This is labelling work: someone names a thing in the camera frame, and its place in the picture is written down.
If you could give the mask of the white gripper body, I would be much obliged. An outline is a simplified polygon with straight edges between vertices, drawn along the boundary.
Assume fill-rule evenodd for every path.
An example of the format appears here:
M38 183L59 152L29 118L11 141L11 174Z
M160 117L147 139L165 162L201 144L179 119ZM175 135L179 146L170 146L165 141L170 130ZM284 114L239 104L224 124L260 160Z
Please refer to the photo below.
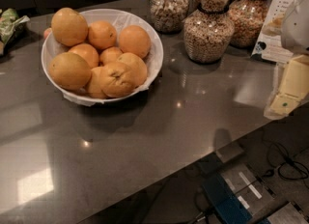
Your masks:
M309 53L309 0L294 0L286 10L281 44L294 54Z

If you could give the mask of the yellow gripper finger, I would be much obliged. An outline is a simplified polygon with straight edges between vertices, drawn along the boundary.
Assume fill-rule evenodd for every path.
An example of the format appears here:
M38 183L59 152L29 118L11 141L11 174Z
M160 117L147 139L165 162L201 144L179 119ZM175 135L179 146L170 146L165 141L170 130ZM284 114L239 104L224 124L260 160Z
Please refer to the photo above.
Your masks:
M295 55L288 63L278 63L264 116L271 120L285 118L308 99L308 94L309 56Z

